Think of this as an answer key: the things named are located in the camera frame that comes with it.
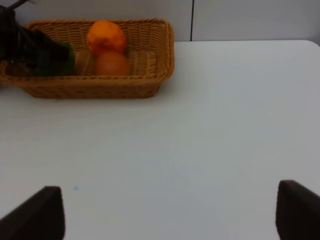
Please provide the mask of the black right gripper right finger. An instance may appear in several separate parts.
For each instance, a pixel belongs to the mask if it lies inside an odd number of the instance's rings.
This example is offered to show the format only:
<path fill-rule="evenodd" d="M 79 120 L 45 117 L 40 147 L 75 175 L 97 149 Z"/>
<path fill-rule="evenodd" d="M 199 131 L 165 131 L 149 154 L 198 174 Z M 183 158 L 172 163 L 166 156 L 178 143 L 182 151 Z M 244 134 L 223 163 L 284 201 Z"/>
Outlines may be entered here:
<path fill-rule="evenodd" d="M 275 225 L 281 240 L 318 240 L 320 196 L 294 180 L 281 180 Z"/>

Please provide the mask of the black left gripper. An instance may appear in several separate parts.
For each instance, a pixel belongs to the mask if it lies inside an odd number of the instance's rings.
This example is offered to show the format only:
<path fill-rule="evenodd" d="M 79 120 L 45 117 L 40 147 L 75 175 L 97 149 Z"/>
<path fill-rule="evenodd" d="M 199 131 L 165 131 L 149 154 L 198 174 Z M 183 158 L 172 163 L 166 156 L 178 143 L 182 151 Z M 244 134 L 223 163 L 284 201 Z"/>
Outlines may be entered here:
<path fill-rule="evenodd" d="M 40 70 L 50 64 L 66 60 L 68 48 L 57 43 L 42 31 L 31 30 L 16 21 L 15 10 L 0 7 L 0 60 L 33 66 L 33 40 L 36 49 L 36 64 L 33 70 Z"/>

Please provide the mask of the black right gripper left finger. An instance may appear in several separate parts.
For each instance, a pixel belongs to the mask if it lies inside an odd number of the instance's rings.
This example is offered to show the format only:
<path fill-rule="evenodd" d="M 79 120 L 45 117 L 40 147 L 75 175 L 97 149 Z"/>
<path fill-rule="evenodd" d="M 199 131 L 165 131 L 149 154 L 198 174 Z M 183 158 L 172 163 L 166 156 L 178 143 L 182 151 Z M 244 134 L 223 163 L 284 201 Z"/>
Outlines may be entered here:
<path fill-rule="evenodd" d="M 62 240 L 66 221 L 62 190 L 45 186 L 0 219 L 2 240 Z"/>

